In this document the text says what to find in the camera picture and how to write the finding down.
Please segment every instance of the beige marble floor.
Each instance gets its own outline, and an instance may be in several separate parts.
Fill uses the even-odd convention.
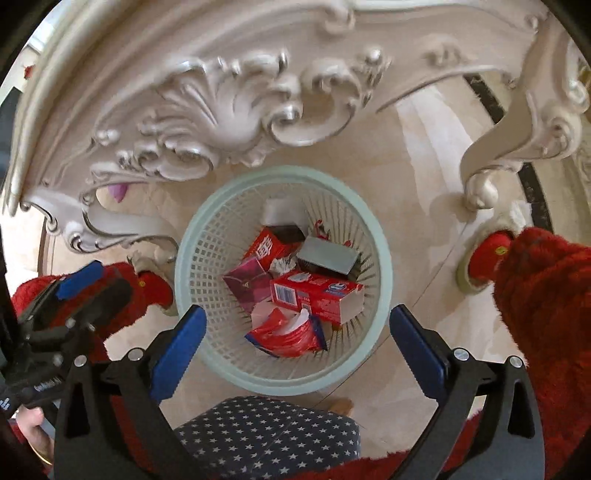
[[[428,87],[380,115],[351,125],[345,134],[313,147],[282,150],[265,166],[300,164],[345,181],[380,220],[392,253],[395,288],[392,304],[405,303],[426,326],[451,346],[462,345],[477,357],[504,360],[516,353],[490,291],[465,297],[455,286],[454,269],[465,242],[490,212],[468,212],[461,203],[459,160],[491,120],[462,79]],[[165,216],[180,233],[199,205],[219,186],[243,173],[224,166],[205,179],[182,184],[133,185],[125,200],[109,208]],[[499,173],[501,203],[523,199],[516,176]],[[143,245],[149,251],[149,245]],[[129,254],[113,248],[98,255],[74,255],[57,239],[47,258],[54,273],[73,271],[92,258],[121,261]],[[107,342],[113,358],[130,347],[145,346],[174,324],[157,309]],[[198,358],[189,366],[174,397],[163,404],[177,426],[215,403],[248,392],[210,372]],[[325,405],[350,397],[353,417],[362,428],[364,455],[382,456],[412,445],[434,410],[406,367],[386,330],[373,354],[346,381],[292,401]]]

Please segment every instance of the tissue box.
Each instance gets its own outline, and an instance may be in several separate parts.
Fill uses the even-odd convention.
[[[257,303],[271,297],[271,276],[256,257],[247,258],[222,278],[247,313],[252,313]]]
[[[300,242],[282,242],[269,227],[265,227],[248,249],[244,255],[244,258],[256,257],[261,263],[263,269],[268,271],[273,260],[276,258],[287,257],[296,251],[299,246]]]
[[[290,310],[305,308],[337,325],[363,311],[363,285],[308,272],[289,272],[271,282],[273,303]]]

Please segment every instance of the trash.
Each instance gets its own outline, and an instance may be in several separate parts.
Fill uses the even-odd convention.
[[[259,328],[245,335],[258,349],[276,357],[294,358],[306,352],[328,350],[318,318],[306,309],[287,320],[279,308]]]
[[[261,263],[263,269],[268,271],[273,260],[276,258],[287,257],[300,246],[303,240],[303,234],[298,227],[295,227],[295,229],[299,232],[297,238],[300,239],[300,241],[288,242],[285,240],[287,235],[283,237],[283,240],[280,240],[269,227],[265,227],[247,250],[243,260],[255,256]]]
[[[342,324],[363,311],[364,286],[309,272],[288,273],[271,282],[273,303],[306,308],[321,320]]]
[[[298,251],[297,258],[306,264],[318,265],[347,276],[359,258],[359,251],[309,236]]]
[[[309,231],[309,217],[304,202],[290,195],[267,198],[262,208],[261,224],[297,225],[304,236]]]
[[[222,278],[247,313],[252,313],[257,303],[271,297],[272,278],[256,257],[242,261]]]
[[[294,312],[293,310],[278,307],[270,300],[261,301],[255,305],[251,313],[252,329],[255,330],[265,323],[271,312],[277,308],[279,308],[281,313],[285,315],[288,320],[291,320],[293,317],[297,317],[298,315],[298,313]]]
[[[271,262],[269,273],[273,278],[279,278],[297,268],[296,260],[293,257],[276,258]]]

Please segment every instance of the red plastic wrapper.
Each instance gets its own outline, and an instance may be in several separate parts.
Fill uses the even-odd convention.
[[[302,314],[287,320],[279,308],[259,328],[246,334],[246,339],[263,352],[275,357],[295,358],[306,352],[328,350],[318,318]]]

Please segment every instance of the metal screw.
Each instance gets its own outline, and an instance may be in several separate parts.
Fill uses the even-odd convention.
[[[513,365],[515,368],[523,367],[523,360],[518,356],[512,356],[509,358],[509,363]]]
[[[86,357],[84,355],[78,355],[75,359],[74,359],[74,365],[76,367],[83,367],[86,365]]]
[[[470,358],[468,350],[464,350],[463,348],[456,348],[453,351],[453,356],[456,357],[458,360],[461,360],[462,362],[465,362]]]
[[[144,351],[141,348],[132,348],[127,354],[127,358],[129,358],[132,362],[137,362],[138,360],[141,360],[143,356]]]
[[[61,353],[56,353],[51,361],[56,367],[61,367],[64,362],[64,356]]]

